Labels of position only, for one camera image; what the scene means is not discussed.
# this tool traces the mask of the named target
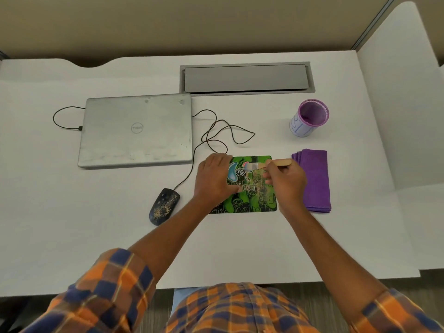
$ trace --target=laptop logo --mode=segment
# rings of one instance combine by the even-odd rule
[[[143,131],[143,125],[141,123],[134,123],[133,126],[131,126],[131,132],[133,133],[140,133]]]

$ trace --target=computer mouse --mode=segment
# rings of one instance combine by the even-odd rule
[[[180,200],[180,195],[172,189],[164,188],[160,192],[150,211],[150,221],[154,225],[161,225],[173,213],[174,207]]]

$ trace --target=desk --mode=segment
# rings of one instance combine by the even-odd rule
[[[194,97],[193,112],[257,133],[236,155],[289,157],[303,148],[329,152],[330,214],[316,217],[378,278],[417,277],[372,107],[354,51],[124,58],[97,68],[68,61],[6,60],[0,66],[0,296],[59,293],[97,256],[128,247],[154,226],[148,213],[160,190],[173,188],[189,164],[125,169],[77,167],[80,133],[52,114],[88,98],[177,93],[180,65],[310,61],[316,93]],[[299,139],[289,121],[317,98],[329,122]],[[61,114],[81,125],[83,110]],[[193,144],[209,128],[193,119]],[[210,150],[201,146],[196,163]],[[178,188],[180,209],[192,196],[195,172]],[[158,288],[251,281],[321,280],[285,218],[277,212],[208,215],[159,281]]]

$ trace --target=orange and blue checkered shirt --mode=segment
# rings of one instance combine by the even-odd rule
[[[133,332],[155,290],[143,261],[128,250],[100,256],[74,285],[51,302],[26,333]],[[318,332],[306,314],[279,290],[251,283],[200,289],[184,299],[166,332]],[[360,333],[444,332],[436,321],[396,290],[370,303],[350,326]]]

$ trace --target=person's left arm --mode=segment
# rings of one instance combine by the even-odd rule
[[[238,186],[226,182],[230,160],[229,155],[211,154],[201,162],[194,196],[186,206],[128,250],[102,254],[25,332],[134,331],[154,294],[156,281],[187,238],[213,207],[238,192]]]

